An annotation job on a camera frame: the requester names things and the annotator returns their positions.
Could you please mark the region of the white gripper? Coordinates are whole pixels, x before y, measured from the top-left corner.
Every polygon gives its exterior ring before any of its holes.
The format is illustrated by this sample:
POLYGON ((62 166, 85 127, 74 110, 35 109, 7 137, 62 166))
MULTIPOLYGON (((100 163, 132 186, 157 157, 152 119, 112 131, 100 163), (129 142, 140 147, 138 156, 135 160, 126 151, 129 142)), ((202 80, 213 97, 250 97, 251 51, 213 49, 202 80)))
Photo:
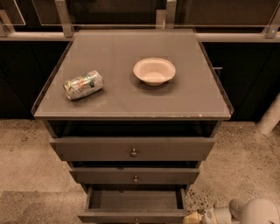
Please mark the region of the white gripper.
POLYGON ((232 224, 232 215, 227 206, 210 207, 205 209, 202 214, 203 217, 198 212, 185 216, 183 224, 232 224))

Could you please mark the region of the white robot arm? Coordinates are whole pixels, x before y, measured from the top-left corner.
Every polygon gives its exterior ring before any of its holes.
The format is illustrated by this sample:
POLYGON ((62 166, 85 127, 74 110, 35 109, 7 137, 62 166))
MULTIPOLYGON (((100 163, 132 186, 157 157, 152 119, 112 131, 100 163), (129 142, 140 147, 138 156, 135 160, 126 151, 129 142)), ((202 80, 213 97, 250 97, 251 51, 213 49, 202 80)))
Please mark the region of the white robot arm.
POLYGON ((232 199, 228 206, 187 215, 183 224, 280 224, 280 206, 270 199, 256 198, 247 203, 232 199))

